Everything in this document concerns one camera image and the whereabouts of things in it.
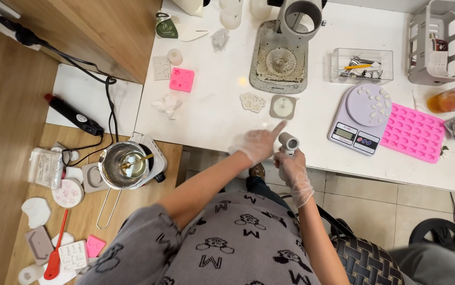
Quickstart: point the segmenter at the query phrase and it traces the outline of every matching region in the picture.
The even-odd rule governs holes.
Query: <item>gold spoon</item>
[[[145,157],[142,157],[142,158],[140,158],[140,159],[138,159],[138,160],[136,160],[136,161],[133,161],[133,162],[124,162],[124,163],[122,164],[122,169],[128,169],[128,168],[130,168],[132,165],[134,165],[134,164],[136,164],[136,163],[139,163],[140,161],[143,161],[143,160],[145,160],[145,159],[149,159],[149,158],[151,158],[151,157],[154,157],[154,154],[153,154],[153,153],[151,153],[151,154],[149,154],[149,155],[147,155],[147,156],[145,156]]]

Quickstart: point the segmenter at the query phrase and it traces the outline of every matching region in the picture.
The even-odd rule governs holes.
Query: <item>red spatula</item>
[[[52,253],[50,254],[50,258],[48,259],[48,266],[46,267],[45,274],[43,274],[43,278],[45,278],[45,280],[52,280],[55,277],[57,277],[57,275],[59,275],[60,270],[59,247],[60,241],[62,240],[62,233],[64,232],[64,225],[66,224],[67,212],[68,210],[64,212],[64,219],[62,219],[62,226],[60,226],[59,240],[57,241],[57,246],[55,247],[55,250],[52,251]]]

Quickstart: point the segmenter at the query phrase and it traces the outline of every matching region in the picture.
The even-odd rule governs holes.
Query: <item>tile floor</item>
[[[227,155],[192,149],[187,178],[224,159]],[[271,161],[265,161],[267,185],[278,194],[289,188],[278,176]],[[429,218],[453,219],[453,207],[447,191],[401,185],[363,178],[343,176],[334,172],[308,168],[308,177],[316,191],[316,203],[333,217],[341,217],[354,233],[384,249],[408,245],[414,227]],[[226,191],[244,189],[248,171],[240,173],[226,185]],[[324,221],[329,232],[329,224]]]

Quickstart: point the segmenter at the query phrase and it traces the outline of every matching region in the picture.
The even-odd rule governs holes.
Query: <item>square candle mold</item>
[[[273,104],[275,103],[275,101],[277,99],[280,99],[280,98],[284,98],[286,97],[287,100],[289,100],[289,102],[292,104],[292,112],[286,116],[286,117],[282,117],[282,116],[279,116],[275,113],[275,111],[273,110]],[[274,118],[277,118],[277,119],[283,119],[283,120],[291,120],[292,118],[294,118],[294,110],[296,109],[296,101],[298,99],[294,98],[294,97],[289,97],[289,96],[284,96],[284,95],[279,95],[279,94],[275,94],[273,97],[272,97],[272,104],[269,106],[269,115],[274,117]]]
[[[169,89],[191,92],[194,81],[194,71],[183,68],[173,68]]]
[[[444,120],[393,103],[381,145],[406,155],[436,163],[444,139]]]

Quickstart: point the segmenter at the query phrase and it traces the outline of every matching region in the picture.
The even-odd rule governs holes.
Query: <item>wooden desk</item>
[[[56,141],[69,147],[87,146],[97,143],[98,139],[99,138],[93,137],[77,128],[46,124],[43,136],[41,137],[40,147],[50,148]],[[121,136],[120,139],[128,140],[129,137]],[[105,141],[101,146],[98,146],[97,149],[101,149],[109,143],[109,135],[105,135]],[[164,182],[158,184],[155,180],[152,180],[150,183],[139,189],[124,190],[120,195],[112,220],[110,221],[108,228],[104,230],[99,230],[96,227],[96,220],[98,219],[98,214],[107,190],[86,193],[83,201],[70,209],[65,231],[71,233],[75,237],[75,240],[87,239],[87,237],[92,234],[110,244],[117,235],[117,231],[120,229],[122,223],[133,211],[140,207],[155,203],[160,197],[175,189],[180,167],[180,158],[182,156],[182,146],[160,141],[156,141],[156,144],[168,160],[168,168],[165,172],[166,180],[164,180]],[[94,148],[82,150],[80,152],[80,157],[83,157],[93,150]],[[99,153],[90,156],[89,162],[92,163],[97,161],[99,159]],[[79,166],[81,167],[85,164],[86,162],[82,162]],[[110,216],[111,209],[117,198],[117,194],[117,190],[110,191],[110,196],[108,197],[106,206],[104,207],[103,215],[99,220],[99,224],[101,226],[106,224],[106,221]],[[65,209],[55,203],[49,188],[40,185],[29,185],[26,199],[31,197],[43,197],[48,200],[48,204],[52,209],[52,216],[48,220],[45,227],[50,235],[50,238],[53,238],[59,234]],[[27,215],[22,213],[8,273],[6,275],[6,285],[18,285],[19,283],[17,278],[20,270],[34,263],[33,255],[24,238],[24,234],[30,230],[31,229],[28,227]],[[75,280],[73,279],[67,284],[73,284],[74,281]]]

